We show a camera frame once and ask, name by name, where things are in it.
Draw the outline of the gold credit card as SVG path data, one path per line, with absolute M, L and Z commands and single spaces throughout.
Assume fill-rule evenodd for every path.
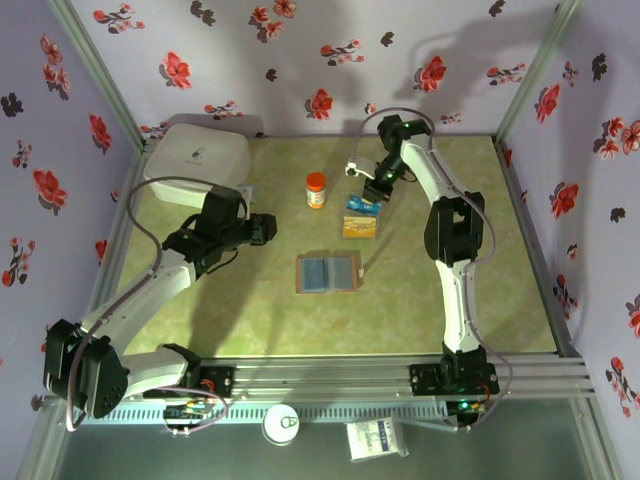
M 372 216 L 344 216 L 342 235 L 347 239 L 375 239 L 378 220 Z

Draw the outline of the teal credit card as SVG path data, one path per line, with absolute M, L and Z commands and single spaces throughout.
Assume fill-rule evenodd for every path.
M 323 258 L 303 258 L 300 267 L 301 291 L 320 293 L 327 289 L 326 265 Z

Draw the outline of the brown leather card holder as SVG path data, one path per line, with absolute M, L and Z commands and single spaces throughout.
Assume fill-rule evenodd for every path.
M 301 260 L 303 258 L 323 258 L 326 265 L 327 289 L 320 293 L 303 293 L 301 291 Z M 316 257 L 298 257 L 296 259 L 295 291 L 299 295 L 314 295 L 326 293 L 351 293 L 358 290 L 359 270 L 354 256 L 333 255 Z

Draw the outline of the orange pill bottle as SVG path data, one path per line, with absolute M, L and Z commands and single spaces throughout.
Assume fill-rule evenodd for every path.
M 320 209 L 325 204 L 326 177 L 321 172 L 311 172 L 306 177 L 307 204 Z

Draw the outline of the white square pill case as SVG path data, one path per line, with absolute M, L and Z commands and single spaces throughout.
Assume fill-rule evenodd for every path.
M 244 136 L 182 123 L 154 147 L 143 175 L 159 200 L 200 207 L 209 190 L 204 180 L 235 188 L 245 183 L 251 165 Z

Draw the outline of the white round lock disc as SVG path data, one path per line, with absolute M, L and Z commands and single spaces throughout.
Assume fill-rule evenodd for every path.
M 264 438 L 276 446 L 287 446 L 296 438 L 300 419 L 296 410 L 286 404 L 271 406 L 261 424 Z

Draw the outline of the left small circuit board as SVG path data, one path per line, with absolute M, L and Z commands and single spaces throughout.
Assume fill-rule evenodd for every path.
M 190 429 L 199 426 L 210 416 L 212 405 L 207 401 L 189 401 L 181 405 L 169 405 L 163 413 L 165 427 L 174 437 L 188 435 Z

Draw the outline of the small circuit board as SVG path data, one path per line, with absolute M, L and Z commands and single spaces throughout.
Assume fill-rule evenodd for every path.
M 447 401 L 446 407 L 446 422 L 450 424 L 456 432 L 470 432 L 487 413 L 485 401 Z
M 174 437 L 188 435 L 190 429 L 199 426 L 210 416 L 212 405 L 207 401 L 189 401 L 181 405 L 169 405 L 163 413 L 165 427 Z

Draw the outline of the right small circuit board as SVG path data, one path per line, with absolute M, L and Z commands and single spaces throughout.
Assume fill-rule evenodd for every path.
M 450 424 L 456 432 L 470 432 L 487 413 L 485 401 L 447 401 L 446 407 L 446 422 Z

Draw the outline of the aluminium side frame rail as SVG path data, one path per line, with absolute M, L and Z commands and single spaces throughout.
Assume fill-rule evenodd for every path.
M 129 211 L 136 212 L 140 202 L 139 198 L 135 197 L 131 206 L 128 207 L 127 198 L 130 191 L 143 181 L 143 171 L 148 157 L 149 153 L 142 150 L 137 151 L 131 159 L 126 181 L 117 202 L 116 215 L 107 240 L 106 252 L 99 267 L 89 312 L 81 320 L 83 333 L 89 332 L 93 328 L 103 311 L 107 310 L 118 297 L 129 240 L 135 229 L 129 218 Z
M 553 353 L 559 357 L 578 358 L 579 354 L 571 343 L 569 330 L 562 316 L 561 305 L 552 293 L 552 286 L 555 281 L 550 277 L 549 268 L 544 258 L 532 217 L 525 202 L 520 198 L 524 190 L 521 188 L 513 168 L 507 166 L 507 145 L 504 141 L 498 140 L 496 135 L 492 136 L 491 139 L 536 280 L 538 294 L 544 306 L 547 323 L 554 340 L 555 349 Z

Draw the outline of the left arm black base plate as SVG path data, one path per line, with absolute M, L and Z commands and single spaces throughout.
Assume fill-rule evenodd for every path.
M 186 375 L 171 387 L 215 393 L 225 399 L 231 397 L 235 383 L 233 366 L 199 366 L 187 370 Z

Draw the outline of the aluminium front frame rail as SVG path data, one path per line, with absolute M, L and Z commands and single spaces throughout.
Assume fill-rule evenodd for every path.
M 394 398 L 489 399 L 592 397 L 595 388 L 580 358 L 554 354 L 514 354 L 504 360 L 491 357 L 500 392 L 497 395 L 414 396 L 409 366 L 441 364 L 426 356 L 327 356 L 203 359 L 208 366 L 235 368 L 231 397 L 237 401 L 390 401 Z M 127 397 L 164 398 L 166 391 L 148 391 Z

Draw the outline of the aluminium corner post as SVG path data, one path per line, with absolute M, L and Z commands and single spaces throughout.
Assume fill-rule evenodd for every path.
M 145 141 L 131 111 L 71 0 L 46 0 L 46 3 L 75 47 L 127 137 L 139 151 L 143 151 Z
M 538 81 L 544 76 L 554 58 L 565 33 L 579 12 L 584 0 L 563 0 L 557 7 L 553 21 L 536 51 L 527 73 L 518 87 L 496 133 L 492 139 L 494 146 L 504 143 L 533 95 Z

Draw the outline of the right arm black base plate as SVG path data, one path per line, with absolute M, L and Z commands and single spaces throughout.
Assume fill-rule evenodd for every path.
M 497 395 L 500 386 L 495 366 L 484 364 L 454 375 L 441 364 L 409 366 L 409 381 L 414 396 Z

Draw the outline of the aluminium lower frame strut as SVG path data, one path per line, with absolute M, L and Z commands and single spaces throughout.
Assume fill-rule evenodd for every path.
M 53 480 L 66 434 L 65 403 L 46 397 L 37 412 L 16 480 Z
M 623 480 L 604 417 L 594 399 L 587 398 L 582 401 L 579 420 L 581 442 L 591 480 Z

